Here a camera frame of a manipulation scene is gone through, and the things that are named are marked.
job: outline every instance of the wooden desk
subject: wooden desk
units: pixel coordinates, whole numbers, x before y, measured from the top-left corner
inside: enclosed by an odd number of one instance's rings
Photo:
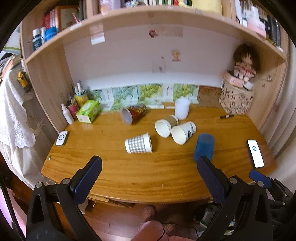
[[[238,175],[246,182],[252,169],[246,141],[257,140],[267,175],[276,163],[263,136],[246,115],[220,119],[223,109],[195,107],[185,121],[193,121],[197,132],[182,146],[172,137],[160,137],[154,128],[156,120],[174,110],[151,110],[136,125],[122,123],[119,113],[98,116],[93,124],[75,122],[67,126],[65,146],[53,146],[42,168],[42,174],[56,182],[71,178],[93,155],[103,160],[103,170],[90,197],[104,196],[134,203],[177,203],[210,197],[193,161],[197,137],[210,133],[215,137],[213,164],[228,177]],[[149,132],[153,153],[128,154],[124,141]]]

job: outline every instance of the doll hair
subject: doll hair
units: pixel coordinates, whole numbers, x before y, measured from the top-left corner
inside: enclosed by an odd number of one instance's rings
[[[251,59],[252,59],[252,67],[254,68],[255,71],[260,70],[260,60],[259,60],[259,55],[257,53],[257,51],[247,45],[247,44],[242,44],[240,45],[236,51],[233,54],[233,59],[235,61],[235,63],[237,62],[242,62],[242,58],[245,57],[247,55],[247,53],[251,54]]]

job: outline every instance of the pink fabric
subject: pink fabric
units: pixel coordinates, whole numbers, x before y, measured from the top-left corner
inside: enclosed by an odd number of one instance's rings
[[[17,221],[20,225],[21,230],[23,231],[24,235],[26,236],[26,223],[27,223],[27,215],[24,213],[24,211],[20,208],[20,206],[17,204],[17,202],[15,201],[14,197],[12,196],[12,190],[7,189],[11,203],[12,203],[12,207],[14,209],[15,212],[15,216],[17,218]],[[12,220],[11,220],[11,216],[10,213],[8,211],[2,190],[0,189],[0,209],[1,212],[3,213],[4,217],[6,218],[7,222],[10,224],[10,226],[12,227]]]
[[[163,235],[164,229],[160,222],[152,220],[143,223],[137,235],[131,241],[156,241]],[[168,237],[165,233],[159,241],[193,241],[178,236]]]

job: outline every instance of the white paper cup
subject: white paper cup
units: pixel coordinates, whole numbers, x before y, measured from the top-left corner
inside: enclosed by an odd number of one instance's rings
[[[172,128],[172,137],[177,144],[183,145],[195,132],[196,126],[190,121],[178,126],[174,126]]]
[[[189,112],[190,100],[187,98],[176,99],[175,102],[175,116],[179,120],[185,120]]]
[[[149,133],[126,139],[127,153],[152,152],[152,145]]]
[[[172,128],[178,125],[178,123],[177,117],[170,115],[165,119],[157,120],[155,122],[155,130],[161,137],[167,138],[170,136]]]

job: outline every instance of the green tissue box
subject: green tissue box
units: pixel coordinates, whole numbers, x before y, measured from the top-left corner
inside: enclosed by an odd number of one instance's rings
[[[100,111],[101,105],[97,100],[88,100],[76,113],[76,116],[79,122],[92,123]]]

